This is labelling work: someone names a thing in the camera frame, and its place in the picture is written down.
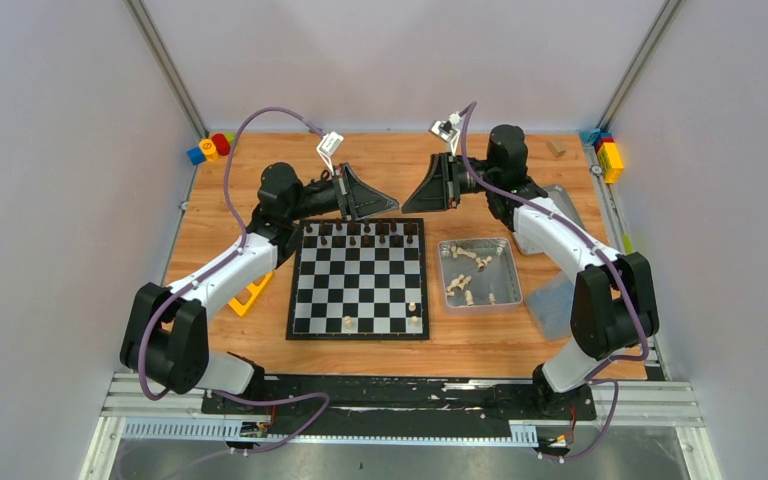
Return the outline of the black white chessboard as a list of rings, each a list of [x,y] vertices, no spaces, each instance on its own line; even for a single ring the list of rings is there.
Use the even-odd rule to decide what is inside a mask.
[[[427,340],[430,307],[423,219],[302,221],[286,337],[289,340]],[[410,302],[418,311],[408,312]],[[355,331],[343,329],[352,316]],[[409,332],[413,316],[422,330]]]

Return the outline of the metal tin box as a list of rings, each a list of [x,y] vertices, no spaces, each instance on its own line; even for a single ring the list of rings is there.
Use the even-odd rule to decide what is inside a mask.
[[[515,258],[506,239],[445,240],[437,252],[446,314],[510,313],[523,305]]]

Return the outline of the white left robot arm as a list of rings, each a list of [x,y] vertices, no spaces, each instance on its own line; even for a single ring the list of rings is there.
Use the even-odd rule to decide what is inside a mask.
[[[266,400],[263,369],[210,348],[209,321],[245,287],[275,271],[301,243],[301,220],[337,212],[360,221],[398,209],[398,201],[363,183],[347,163],[328,177],[303,183],[284,162],[260,176],[258,203],[241,235],[199,270],[168,285],[149,282],[136,293],[120,351],[143,394],[221,391],[243,413]]]

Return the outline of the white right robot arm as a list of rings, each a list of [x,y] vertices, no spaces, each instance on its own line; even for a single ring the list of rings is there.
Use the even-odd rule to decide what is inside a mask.
[[[613,360],[648,356],[648,339],[659,331],[649,261],[623,254],[575,224],[527,170],[528,147],[518,126],[491,130],[483,159],[467,155],[466,128],[457,118],[430,127],[448,150],[431,156],[423,181],[402,210],[425,213],[454,209],[468,193],[484,193],[488,208],[517,242],[546,254],[573,282],[571,339],[534,371],[531,403],[544,417],[556,417],[571,403],[571,393]]]

